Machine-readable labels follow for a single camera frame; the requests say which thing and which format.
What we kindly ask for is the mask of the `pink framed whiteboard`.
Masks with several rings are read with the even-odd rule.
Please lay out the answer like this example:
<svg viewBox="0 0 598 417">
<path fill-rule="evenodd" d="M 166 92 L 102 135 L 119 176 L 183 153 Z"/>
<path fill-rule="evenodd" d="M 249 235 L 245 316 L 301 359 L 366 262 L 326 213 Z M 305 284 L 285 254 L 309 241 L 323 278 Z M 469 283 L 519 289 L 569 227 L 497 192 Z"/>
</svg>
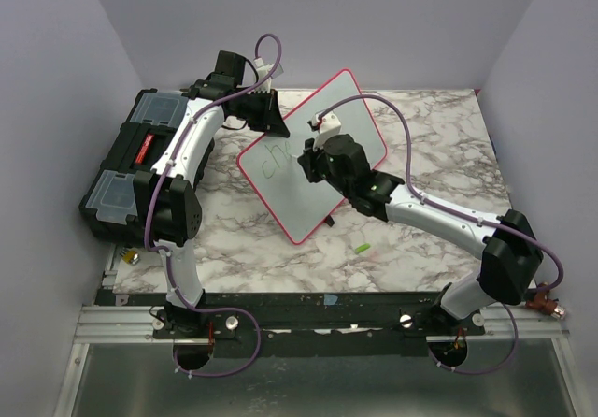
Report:
<svg viewBox="0 0 598 417">
<path fill-rule="evenodd" d="M 259 137 L 237 156 L 241 173 L 295 245 L 302 244 L 344 200 L 326 182 L 308 182 L 297 162 L 305 141 L 316 135 L 308 121 L 360 92 L 352 72 L 339 71 L 284 117 L 289 137 Z"/>
</svg>

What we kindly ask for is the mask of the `green marker cap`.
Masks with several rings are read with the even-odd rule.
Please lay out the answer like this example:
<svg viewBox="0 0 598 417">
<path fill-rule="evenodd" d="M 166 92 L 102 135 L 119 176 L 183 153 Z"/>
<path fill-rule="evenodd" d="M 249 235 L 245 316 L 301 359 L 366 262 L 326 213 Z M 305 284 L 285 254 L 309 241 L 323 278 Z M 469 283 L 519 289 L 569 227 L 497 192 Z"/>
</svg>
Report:
<svg viewBox="0 0 598 417">
<path fill-rule="evenodd" d="M 363 252 L 367 251 L 370 248 L 371 248 L 371 245 L 369 243 L 364 243 L 364 244 L 358 246 L 357 248 L 355 248 L 354 252 L 356 254 L 360 254 L 360 253 L 363 253 Z"/>
</svg>

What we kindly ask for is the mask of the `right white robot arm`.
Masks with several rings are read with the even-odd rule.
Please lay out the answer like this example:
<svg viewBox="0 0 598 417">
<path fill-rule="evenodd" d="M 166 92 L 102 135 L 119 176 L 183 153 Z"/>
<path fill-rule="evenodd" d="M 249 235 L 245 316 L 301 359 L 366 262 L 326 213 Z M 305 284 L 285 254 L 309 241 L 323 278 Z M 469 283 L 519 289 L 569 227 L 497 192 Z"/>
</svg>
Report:
<svg viewBox="0 0 598 417">
<path fill-rule="evenodd" d="M 524 214 L 511 209 L 496 216 L 433 203 L 412 193 L 405 180 L 372 168 L 363 147 L 346 134 L 321 146 L 307 139 L 298 163 L 309 182 L 327 182 L 362 215 L 415 227 L 479 260 L 476 272 L 445 286 L 425 311 L 436 332 L 451 334 L 478 309 L 517 306 L 527 295 L 543 254 Z"/>
</svg>

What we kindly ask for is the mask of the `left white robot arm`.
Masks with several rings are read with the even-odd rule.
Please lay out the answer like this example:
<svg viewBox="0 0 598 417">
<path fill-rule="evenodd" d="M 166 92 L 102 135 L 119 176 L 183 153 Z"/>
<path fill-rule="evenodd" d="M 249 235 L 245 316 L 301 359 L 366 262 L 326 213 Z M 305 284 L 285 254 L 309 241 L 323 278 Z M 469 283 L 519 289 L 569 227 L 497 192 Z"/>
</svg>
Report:
<svg viewBox="0 0 598 417">
<path fill-rule="evenodd" d="M 166 277 L 167 318 L 188 338 L 206 330 L 207 312 L 200 303 L 204 287 L 196 272 L 193 240 L 202 220 L 195 181 L 215 134 L 228 117 L 252 131 L 288 137 L 272 80 L 279 60 L 267 63 L 228 51 L 218 55 L 214 70 L 182 92 L 187 105 L 173 140 L 147 172 L 134 177 L 137 211 L 143 223 L 143 246 L 160 255 Z"/>
</svg>

